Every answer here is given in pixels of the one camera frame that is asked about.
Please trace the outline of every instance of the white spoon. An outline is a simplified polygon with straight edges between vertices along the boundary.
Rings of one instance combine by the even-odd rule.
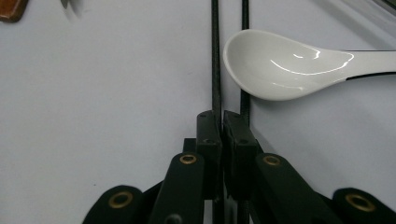
[[[396,72],[396,51],[320,49],[257,30],[231,37],[223,60],[241,89],[273,101],[305,96],[348,78]]]

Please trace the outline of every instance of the brown object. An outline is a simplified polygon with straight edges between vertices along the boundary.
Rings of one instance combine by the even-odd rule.
[[[0,0],[0,21],[19,21],[28,0]]]

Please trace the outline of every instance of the thin black stick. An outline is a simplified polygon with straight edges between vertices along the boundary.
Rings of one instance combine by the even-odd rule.
[[[249,28],[249,13],[248,13],[248,0],[242,0],[242,30]],[[240,105],[241,116],[247,122],[250,123],[250,95],[241,90],[241,105]],[[239,201],[237,204],[237,224],[248,224],[249,223],[249,207],[248,201]]]
[[[220,86],[220,51],[219,51],[219,1],[212,0],[212,110],[216,124],[221,133],[221,86]],[[224,187],[223,173],[219,172],[217,197],[212,203],[212,222],[224,224]]]

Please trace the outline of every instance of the brass ring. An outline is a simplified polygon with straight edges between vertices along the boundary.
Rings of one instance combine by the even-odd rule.
[[[363,212],[374,212],[375,205],[363,196],[355,193],[350,193],[346,195],[346,201],[350,203],[353,207],[363,211]]]
[[[119,197],[126,197],[126,199],[122,200],[122,202],[117,202],[117,199]],[[121,191],[111,196],[111,198],[108,200],[108,205],[112,208],[123,208],[126,205],[130,204],[133,198],[134,195],[131,192],[126,190]]]
[[[194,155],[188,154],[180,157],[180,161],[183,164],[189,165],[195,163],[197,158]]]
[[[280,165],[280,159],[275,156],[265,156],[262,160],[268,165],[278,166]]]

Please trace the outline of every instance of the white table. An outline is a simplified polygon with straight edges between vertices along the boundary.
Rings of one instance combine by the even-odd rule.
[[[222,48],[241,2],[219,6]],[[329,49],[396,49],[396,23],[362,12],[252,0],[250,27]],[[75,13],[31,0],[20,22],[0,23],[0,223],[80,223],[107,189],[163,180],[211,109],[210,30],[210,1],[85,0]],[[363,189],[396,210],[395,87],[371,77],[293,101],[253,98],[252,130],[316,191]],[[224,67],[222,90],[238,112]]]

